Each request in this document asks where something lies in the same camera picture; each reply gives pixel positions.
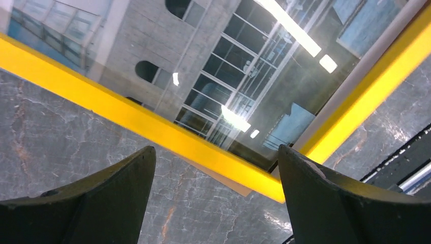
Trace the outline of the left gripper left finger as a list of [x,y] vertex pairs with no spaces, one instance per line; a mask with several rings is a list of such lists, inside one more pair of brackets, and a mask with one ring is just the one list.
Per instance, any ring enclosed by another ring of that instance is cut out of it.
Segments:
[[144,147],[71,184],[1,202],[1,243],[137,243],[156,168]]

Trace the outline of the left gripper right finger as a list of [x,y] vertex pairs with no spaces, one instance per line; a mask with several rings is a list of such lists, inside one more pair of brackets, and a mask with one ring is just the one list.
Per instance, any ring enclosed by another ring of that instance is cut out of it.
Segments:
[[296,243],[430,243],[430,201],[365,184],[285,145],[278,165]]

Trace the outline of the yellow picture frame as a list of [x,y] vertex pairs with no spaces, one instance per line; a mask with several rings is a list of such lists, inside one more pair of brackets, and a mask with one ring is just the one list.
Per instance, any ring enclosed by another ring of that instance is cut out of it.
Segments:
[[[299,150],[324,163],[430,55],[430,1]],[[260,168],[1,34],[1,68],[279,203],[281,182]]]

